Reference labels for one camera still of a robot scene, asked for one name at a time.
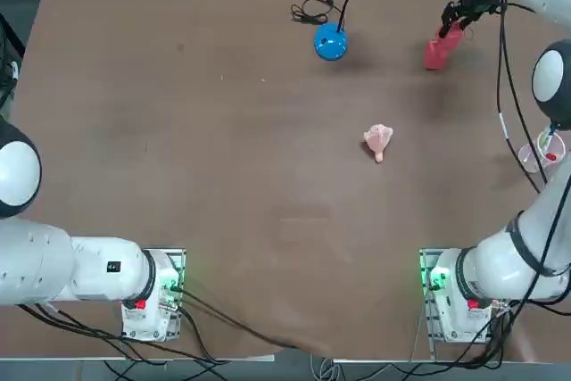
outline floor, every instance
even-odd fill
[[[39,0],[0,0],[0,11],[12,24],[24,43],[28,40],[34,22]],[[124,362],[112,362],[117,370],[127,367]],[[366,377],[380,368],[380,365],[345,365],[348,380]],[[140,364],[129,371],[130,378],[136,381],[145,380],[179,380],[190,377],[199,371],[191,361],[175,361],[165,368],[149,368]],[[275,363],[233,362],[219,369],[219,372],[229,380],[309,380],[309,356],[303,352],[286,351],[276,356]],[[542,378],[545,381],[565,379],[571,374],[571,365],[534,365],[534,364],[505,364],[497,371],[461,371],[430,377],[433,380],[455,380],[461,377],[466,381],[486,379],[490,381],[503,380],[533,380]],[[0,377],[3,381],[55,380],[58,381],[104,381],[116,378],[101,361],[2,361],[0,362]],[[203,380],[217,379],[212,375],[201,377]],[[388,369],[378,379],[399,380],[401,375],[393,369]]]

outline clear plastic cup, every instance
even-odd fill
[[[544,170],[551,165],[559,164],[563,161],[567,153],[565,142],[561,136],[558,133],[550,135],[549,129],[545,129],[535,139],[534,143]],[[529,144],[519,149],[517,157],[528,173],[536,173],[539,171],[537,161]]]

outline pink plush toy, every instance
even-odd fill
[[[391,141],[392,136],[393,129],[381,124],[374,125],[363,135],[368,148],[375,153],[375,161],[381,162],[383,160],[383,151]]]

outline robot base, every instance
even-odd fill
[[[184,287],[186,251],[180,248],[146,249],[156,266],[156,278],[151,296],[145,305],[130,309],[121,304],[122,335],[140,341],[169,341],[180,336],[180,294],[172,286]]]
[[[455,269],[460,249],[420,251],[425,308],[431,340],[470,343],[492,316],[492,306],[470,308],[456,282]],[[485,343],[489,330],[475,340]]]

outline red object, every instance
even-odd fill
[[[454,21],[446,37],[438,36],[428,42],[425,48],[425,67],[428,70],[440,70],[446,65],[448,53],[459,45],[464,37],[464,31],[460,28],[459,21]]]
[[[468,309],[469,310],[477,310],[479,307],[478,301],[475,299],[468,299]]]

